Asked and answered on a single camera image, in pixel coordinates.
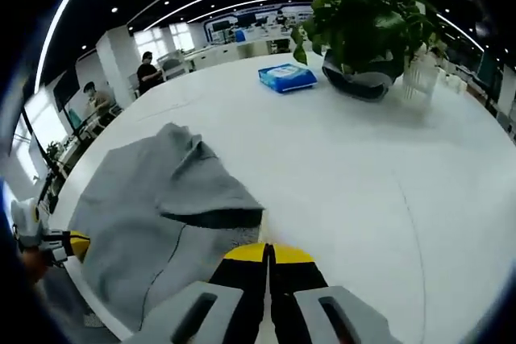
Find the person's left hand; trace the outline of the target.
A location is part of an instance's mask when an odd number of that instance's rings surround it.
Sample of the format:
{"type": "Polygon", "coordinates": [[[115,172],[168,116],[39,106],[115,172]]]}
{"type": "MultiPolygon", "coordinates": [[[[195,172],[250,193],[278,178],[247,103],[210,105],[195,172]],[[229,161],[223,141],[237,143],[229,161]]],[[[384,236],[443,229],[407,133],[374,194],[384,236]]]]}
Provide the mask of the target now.
{"type": "Polygon", "coordinates": [[[37,284],[49,269],[43,252],[36,248],[24,250],[21,253],[21,261],[32,284],[37,284]]]}

